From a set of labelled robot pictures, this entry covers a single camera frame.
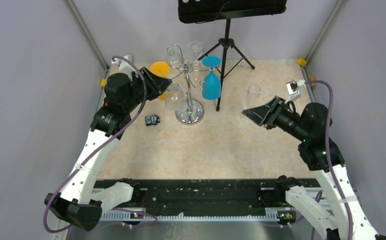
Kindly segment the orange wine glass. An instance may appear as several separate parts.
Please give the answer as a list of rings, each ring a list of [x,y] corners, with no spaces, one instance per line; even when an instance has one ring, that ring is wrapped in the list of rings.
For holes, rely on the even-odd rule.
[[[166,78],[170,73],[170,66],[165,61],[156,61],[151,64],[150,72],[156,76]]]

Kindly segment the clear flute glass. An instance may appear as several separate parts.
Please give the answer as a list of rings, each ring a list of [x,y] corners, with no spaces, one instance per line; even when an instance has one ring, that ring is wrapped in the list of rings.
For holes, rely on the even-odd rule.
[[[260,94],[261,94],[261,87],[259,85],[252,84],[248,87],[247,93],[244,99],[244,102],[242,104],[241,110],[249,109],[258,107],[260,105]],[[240,113],[240,118],[244,122],[248,122],[249,118],[246,117],[243,113]]]

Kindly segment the clear wine glass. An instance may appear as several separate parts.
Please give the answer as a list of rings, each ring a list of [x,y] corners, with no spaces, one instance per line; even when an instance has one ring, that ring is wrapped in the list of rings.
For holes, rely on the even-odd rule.
[[[178,111],[182,107],[184,92],[182,88],[174,83],[165,92],[165,107],[171,111]]]

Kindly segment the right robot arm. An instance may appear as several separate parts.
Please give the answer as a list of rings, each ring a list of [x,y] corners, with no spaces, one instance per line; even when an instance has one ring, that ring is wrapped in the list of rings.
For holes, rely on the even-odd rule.
[[[344,158],[329,137],[331,118],[326,106],[311,102],[297,113],[292,103],[276,96],[242,113],[260,127],[280,128],[300,141],[299,155],[319,183],[330,211],[311,197],[299,180],[284,175],[276,181],[274,200],[278,205],[298,210],[324,240],[385,239],[369,222],[350,185]]]

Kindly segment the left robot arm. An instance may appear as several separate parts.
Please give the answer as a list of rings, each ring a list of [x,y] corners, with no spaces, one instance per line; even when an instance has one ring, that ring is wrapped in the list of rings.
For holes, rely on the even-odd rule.
[[[112,186],[93,192],[98,175],[123,132],[135,121],[135,108],[142,108],[164,93],[172,80],[141,68],[137,73],[117,72],[104,86],[104,102],[95,113],[84,148],[69,177],[56,193],[46,196],[45,204],[70,226],[91,231],[102,214],[126,203],[139,204],[141,193],[136,182],[119,180]]]

